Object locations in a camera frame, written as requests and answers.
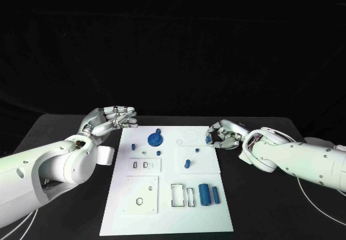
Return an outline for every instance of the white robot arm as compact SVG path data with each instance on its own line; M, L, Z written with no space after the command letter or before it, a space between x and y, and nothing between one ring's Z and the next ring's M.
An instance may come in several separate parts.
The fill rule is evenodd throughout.
M214 142L212 132L218 130L221 142ZM277 167L291 176L346 192L346 152L339 146L327 147L296 142L271 128L248 131L242 124L229 120L215 123L206 132L211 147L234 149L241 145L240 159L271 173Z
M97 164L113 164L114 148L100 144L111 131L139 127L136 115L133 107L97 108L77 135L0 159L0 228L82 184Z

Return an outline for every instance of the blue screw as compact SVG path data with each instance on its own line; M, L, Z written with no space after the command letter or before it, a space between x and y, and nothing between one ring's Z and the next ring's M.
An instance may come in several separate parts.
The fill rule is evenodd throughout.
M192 163L192 161L188 159L188 160L186 160L186 163L185 163L185 168L186 168L186 169L191 167L191 163Z

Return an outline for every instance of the table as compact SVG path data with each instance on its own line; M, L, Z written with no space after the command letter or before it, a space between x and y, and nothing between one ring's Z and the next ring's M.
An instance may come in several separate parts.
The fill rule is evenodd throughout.
M143 126L211 126L222 119L244 123L250 129L270 127L304 141L290 119L284 117L180 117L139 116ZM16 153L64 140L78 131L82 115L48 114L38 119ZM121 130L111 133L103 145L118 150ZM343 239L346 226L330 220L309 203L297 179L277 169L263 172L240 158L241 148L216 149L234 232L100 236L114 171L95 166L90 180L45 205L25 239ZM346 222L346 199L335 191L302 180L306 193L320 209ZM19 224L0 229L3 236ZM7 238L19 239L29 220Z

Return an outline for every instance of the black backdrop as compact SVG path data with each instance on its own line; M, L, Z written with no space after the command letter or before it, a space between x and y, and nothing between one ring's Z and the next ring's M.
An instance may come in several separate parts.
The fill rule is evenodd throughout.
M346 6L2 3L2 149L41 114L289 117L346 144Z

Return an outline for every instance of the blue rubber piece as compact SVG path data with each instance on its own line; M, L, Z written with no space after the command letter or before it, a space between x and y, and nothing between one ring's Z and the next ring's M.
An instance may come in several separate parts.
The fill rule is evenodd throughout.
M212 194L214 194L214 201L216 204L219 204L221 200L219 200L218 188L214 186L211 189L212 189Z
M185 162L185 168L186 169L191 167L191 163L192 163L192 161L188 159L186 162Z
M147 137L147 143L150 146L157 147L162 145L163 141L162 130L157 128L156 133L150 134Z
M212 204L212 199L211 199L211 192L209 192L208 184L205 184L205 183L199 184L198 189L199 189L201 205L209 206Z

